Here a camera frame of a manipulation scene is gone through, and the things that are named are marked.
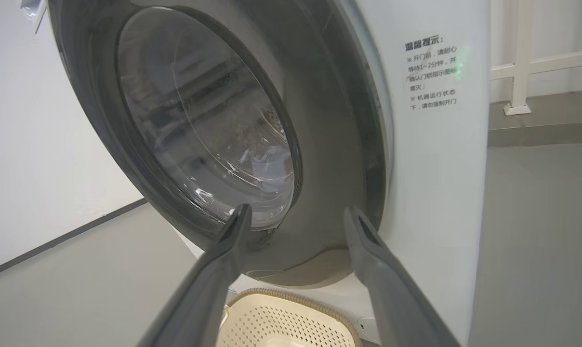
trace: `front-loading washing machine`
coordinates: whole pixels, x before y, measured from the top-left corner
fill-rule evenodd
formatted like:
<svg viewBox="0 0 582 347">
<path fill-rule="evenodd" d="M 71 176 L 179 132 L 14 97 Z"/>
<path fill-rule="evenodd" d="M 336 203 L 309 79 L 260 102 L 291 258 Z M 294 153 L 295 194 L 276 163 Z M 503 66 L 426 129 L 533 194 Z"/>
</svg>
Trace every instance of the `front-loading washing machine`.
<svg viewBox="0 0 582 347">
<path fill-rule="evenodd" d="M 482 211 L 487 3 L 49 0 L 100 139 L 197 256 L 253 209 L 238 292 L 282 288 L 379 341 L 362 209 L 466 345 Z"/>
</svg>

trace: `perforated basket bottom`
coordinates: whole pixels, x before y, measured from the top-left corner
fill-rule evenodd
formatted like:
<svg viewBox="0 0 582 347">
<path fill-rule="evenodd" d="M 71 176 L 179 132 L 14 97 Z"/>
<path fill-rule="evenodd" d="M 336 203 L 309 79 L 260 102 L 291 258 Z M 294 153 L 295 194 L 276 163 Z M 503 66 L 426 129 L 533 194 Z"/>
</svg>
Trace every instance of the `perforated basket bottom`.
<svg viewBox="0 0 582 347">
<path fill-rule="evenodd" d="M 275 290 L 251 289 L 229 303 L 216 347 L 360 347 L 335 310 Z"/>
</svg>

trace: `wall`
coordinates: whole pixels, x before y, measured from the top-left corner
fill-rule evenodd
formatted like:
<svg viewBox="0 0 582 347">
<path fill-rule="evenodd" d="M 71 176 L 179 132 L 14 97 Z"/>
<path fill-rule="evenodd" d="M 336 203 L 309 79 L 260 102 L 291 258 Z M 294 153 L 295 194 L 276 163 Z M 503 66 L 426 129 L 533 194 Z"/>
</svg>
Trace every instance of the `wall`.
<svg viewBox="0 0 582 347">
<path fill-rule="evenodd" d="M 141 198 L 93 131 L 45 18 L 0 1 L 0 265 Z"/>
<path fill-rule="evenodd" d="M 582 347 L 582 144 L 489 149 L 472 347 Z"/>
<path fill-rule="evenodd" d="M 490 0 L 491 66 L 514 62 L 516 0 Z M 582 0 L 534 0 L 531 59 L 582 51 Z M 582 67 L 529 76 L 528 96 L 582 90 Z M 491 82 L 491 101 L 509 101 L 511 79 Z"/>
<path fill-rule="evenodd" d="M 133 347 L 195 261 L 137 207 L 0 273 L 0 347 Z"/>
</svg>

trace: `laundry basket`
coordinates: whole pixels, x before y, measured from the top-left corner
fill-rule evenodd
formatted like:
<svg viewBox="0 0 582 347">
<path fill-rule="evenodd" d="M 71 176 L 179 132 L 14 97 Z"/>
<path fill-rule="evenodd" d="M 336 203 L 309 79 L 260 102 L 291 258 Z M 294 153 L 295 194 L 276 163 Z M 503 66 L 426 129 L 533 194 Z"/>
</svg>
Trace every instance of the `laundry basket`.
<svg viewBox="0 0 582 347">
<path fill-rule="evenodd" d="M 216 347 L 361 347 L 335 310 L 292 294 L 255 288 L 225 307 Z"/>
</svg>

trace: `gray floor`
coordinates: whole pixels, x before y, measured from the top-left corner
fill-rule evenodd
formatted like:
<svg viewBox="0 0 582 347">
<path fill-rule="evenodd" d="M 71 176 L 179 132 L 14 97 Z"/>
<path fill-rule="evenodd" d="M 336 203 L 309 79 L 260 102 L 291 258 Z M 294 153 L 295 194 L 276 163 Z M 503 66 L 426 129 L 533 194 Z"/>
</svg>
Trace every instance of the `gray floor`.
<svg viewBox="0 0 582 347">
<path fill-rule="evenodd" d="M 471 347 L 582 347 L 582 144 L 488 151 Z"/>
<path fill-rule="evenodd" d="M 137 207 L 0 273 L 0 347 L 134 347 L 195 261 Z"/>
</svg>

